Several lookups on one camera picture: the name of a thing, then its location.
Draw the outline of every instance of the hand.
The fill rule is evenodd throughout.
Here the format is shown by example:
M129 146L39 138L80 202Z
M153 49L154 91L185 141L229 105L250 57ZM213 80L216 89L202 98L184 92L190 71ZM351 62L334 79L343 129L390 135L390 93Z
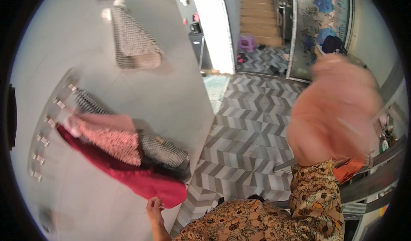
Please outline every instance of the hand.
M160 197L152 197L148 200L146 212L153 228L164 226L164 219L161 216L161 212L164 208L160 207L161 205Z
M371 119L382 106L373 75L330 54L312 67L314 82L295 101L287 139L297 164L364 156Z

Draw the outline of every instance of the staircase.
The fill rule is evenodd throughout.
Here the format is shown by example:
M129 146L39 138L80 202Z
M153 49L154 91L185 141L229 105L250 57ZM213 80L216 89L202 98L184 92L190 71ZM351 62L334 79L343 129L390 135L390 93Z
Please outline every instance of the staircase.
M241 32L254 36L256 44L282 46L273 0L241 0Z

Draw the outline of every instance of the black bag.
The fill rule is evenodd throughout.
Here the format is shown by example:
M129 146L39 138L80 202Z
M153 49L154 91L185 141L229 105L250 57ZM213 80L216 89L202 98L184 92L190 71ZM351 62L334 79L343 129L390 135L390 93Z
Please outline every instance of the black bag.
M339 53L347 55L347 50L344 48L344 43L338 37L327 36L323 43L324 53L334 53L339 49Z

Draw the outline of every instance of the floral blouse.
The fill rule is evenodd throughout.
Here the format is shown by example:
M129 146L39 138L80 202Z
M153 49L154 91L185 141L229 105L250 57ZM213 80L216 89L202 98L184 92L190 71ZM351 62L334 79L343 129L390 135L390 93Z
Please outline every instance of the floral blouse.
M174 240L343 240L340 190L332 169L331 160L293 166L291 214L268 200L233 200L188 224Z

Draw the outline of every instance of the purple plastic stool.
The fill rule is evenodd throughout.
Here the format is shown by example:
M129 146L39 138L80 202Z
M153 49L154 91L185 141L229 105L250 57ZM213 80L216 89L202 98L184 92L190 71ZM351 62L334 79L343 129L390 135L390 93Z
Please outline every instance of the purple plastic stool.
M238 41L238 49L247 49L249 52L254 51L254 37L249 33L241 33Z

